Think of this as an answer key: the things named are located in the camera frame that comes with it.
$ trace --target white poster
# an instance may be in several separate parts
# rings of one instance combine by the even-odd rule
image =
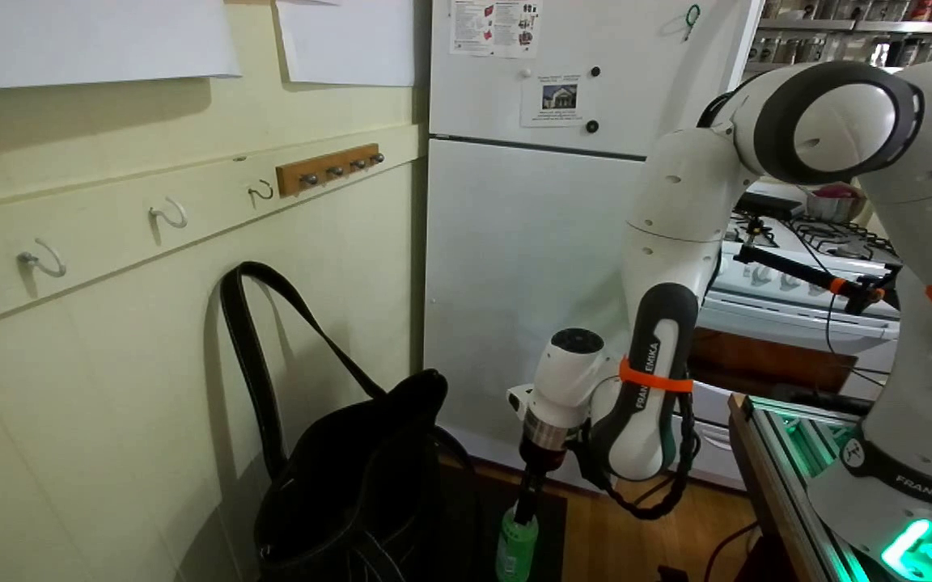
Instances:
[[[222,0],[0,0],[0,87],[236,70]]]
[[[284,70],[302,83],[413,83],[413,0],[274,0]]]
[[[452,0],[452,55],[535,58],[539,0]]]

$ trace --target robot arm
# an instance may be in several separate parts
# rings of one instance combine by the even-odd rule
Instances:
[[[621,279],[635,335],[621,383],[592,389],[546,376],[554,352],[537,368],[537,400],[551,390],[563,407],[583,400],[586,411],[592,394],[589,465],[649,480],[690,452],[674,440],[669,415],[693,384],[690,335],[745,181],[772,176],[821,184],[882,167],[916,134],[916,109],[916,91],[882,70],[805,64],[754,79],[715,101],[700,130],[657,138],[624,231]]]
[[[679,450],[667,420],[674,403],[687,411],[700,302],[729,215],[756,176],[793,184],[857,176],[903,251],[895,368],[863,417],[851,458],[809,487],[837,536],[882,555],[911,517],[932,517],[932,64],[903,74],[868,64],[780,69],[715,101],[700,130],[663,136],[624,234],[621,275],[635,335],[621,383],[594,389],[539,368],[535,397],[551,390],[555,403],[589,415],[580,458],[594,485],[657,477],[677,452],[684,471],[697,450]],[[544,427],[544,417],[535,407],[528,427]],[[862,465],[857,446],[882,458],[885,477]]]

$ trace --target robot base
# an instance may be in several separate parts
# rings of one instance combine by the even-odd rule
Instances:
[[[813,480],[809,501],[830,533],[892,577],[932,579],[932,504],[857,480],[844,464]]]

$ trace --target green light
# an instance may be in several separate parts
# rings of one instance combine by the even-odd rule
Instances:
[[[851,582],[870,582],[857,561],[851,561],[847,567],[851,567]]]
[[[910,577],[910,568],[898,562],[922,536],[930,533],[930,520],[911,520],[885,549],[882,562],[895,568],[898,577]]]

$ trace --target white door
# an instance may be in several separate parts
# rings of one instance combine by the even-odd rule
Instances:
[[[647,155],[737,80],[765,0],[434,0],[431,134]]]
[[[504,389],[563,328],[629,335],[617,275],[642,162],[431,138],[424,364],[451,379],[444,423],[519,464]]]

